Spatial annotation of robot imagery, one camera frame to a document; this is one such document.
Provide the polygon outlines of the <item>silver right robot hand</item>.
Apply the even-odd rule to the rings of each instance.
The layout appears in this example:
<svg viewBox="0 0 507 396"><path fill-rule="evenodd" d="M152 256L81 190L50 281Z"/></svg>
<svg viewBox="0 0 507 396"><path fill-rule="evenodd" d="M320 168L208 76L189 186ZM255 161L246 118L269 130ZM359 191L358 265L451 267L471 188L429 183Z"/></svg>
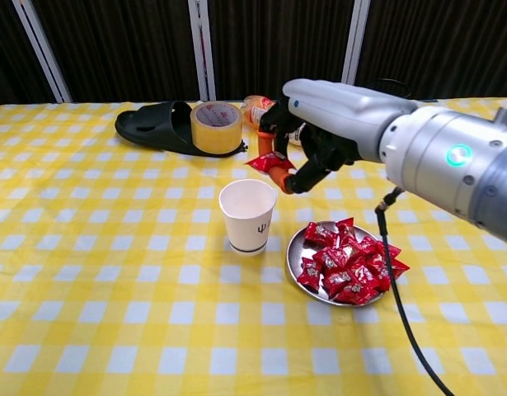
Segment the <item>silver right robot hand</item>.
<svg viewBox="0 0 507 396"><path fill-rule="evenodd" d="M383 163L379 148L387 127L416 109L412 101L363 87L294 79L283 85L279 99L260 119L259 154L285 156L289 135L302 126L306 163L294 174L281 167L268 174L286 194L308 192L345 165Z"/></svg>

